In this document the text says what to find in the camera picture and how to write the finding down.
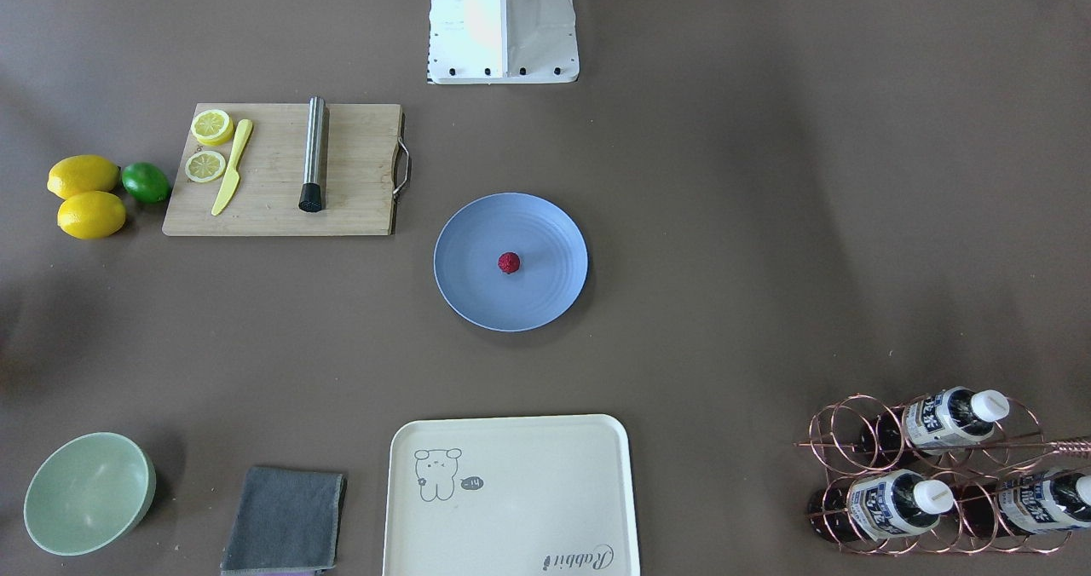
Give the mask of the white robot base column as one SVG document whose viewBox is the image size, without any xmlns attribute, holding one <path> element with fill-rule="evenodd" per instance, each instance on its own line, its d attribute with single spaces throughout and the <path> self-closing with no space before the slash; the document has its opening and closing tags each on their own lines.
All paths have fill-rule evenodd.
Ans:
<svg viewBox="0 0 1091 576">
<path fill-rule="evenodd" d="M 564 84 L 580 75 L 574 0 L 431 0 L 432 84 Z"/>
</svg>

